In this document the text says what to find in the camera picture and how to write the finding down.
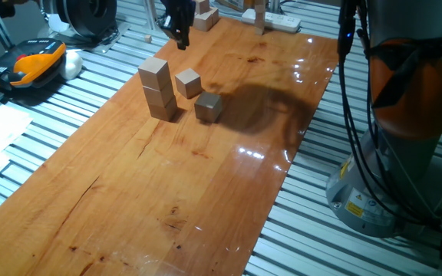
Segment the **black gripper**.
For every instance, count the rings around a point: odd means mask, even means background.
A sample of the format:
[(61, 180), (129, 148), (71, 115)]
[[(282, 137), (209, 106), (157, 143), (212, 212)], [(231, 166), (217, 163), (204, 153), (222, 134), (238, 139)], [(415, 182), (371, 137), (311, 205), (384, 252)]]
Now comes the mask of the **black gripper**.
[(158, 27), (168, 38), (177, 40), (177, 47), (184, 51), (190, 45), (189, 33), (195, 17), (196, 2), (194, 0), (161, 0), (161, 2), (166, 14), (158, 18)]

